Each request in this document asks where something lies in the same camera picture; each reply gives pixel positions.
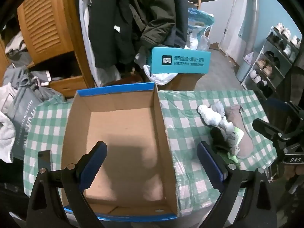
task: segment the logo on box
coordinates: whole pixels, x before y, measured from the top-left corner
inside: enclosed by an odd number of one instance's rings
[[[163,55],[161,64],[162,65],[172,65],[172,56]]]

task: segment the blue gripper pad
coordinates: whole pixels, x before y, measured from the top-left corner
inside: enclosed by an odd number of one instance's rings
[[[213,152],[205,141],[197,145],[197,156],[212,186],[221,192],[224,188],[223,182],[228,176],[228,171],[225,167],[226,163],[219,155]]]
[[[94,178],[99,171],[102,163],[107,156],[107,145],[103,141],[99,141],[93,149],[81,157],[77,163],[79,174],[78,188],[82,193],[85,189],[91,187]]]

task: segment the blue wall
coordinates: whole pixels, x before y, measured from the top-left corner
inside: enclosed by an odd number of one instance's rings
[[[247,2],[247,11],[245,19],[239,36],[247,42],[249,31],[250,31],[250,22],[252,18],[252,0]],[[291,19],[287,11],[282,7],[282,5],[277,0],[259,0],[260,14],[259,14],[259,26],[257,30],[257,37],[254,44],[254,50],[260,52],[267,35],[269,34],[271,26],[275,26],[281,22],[285,27],[289,28],[291,36],[296,35],[298,38],[302,38],[300,30]]]

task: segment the white shirt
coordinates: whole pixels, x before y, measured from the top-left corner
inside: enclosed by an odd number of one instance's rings
[[[92,76],[96,85],[101,87],[109,82],[120,80],[121,76],[114,65],[107,69],[96,68],[95,66],[95,56],[89,39],[89,5],[91,5],[91,0],[79,0],[81,30]]]

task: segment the person's hand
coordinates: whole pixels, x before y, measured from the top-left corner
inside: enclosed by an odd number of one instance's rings
[[[286,178],[286,180],[289,180],[295,174],[304,175],[304,165],[299,165],[299,166],[285,165],[284,177]]]

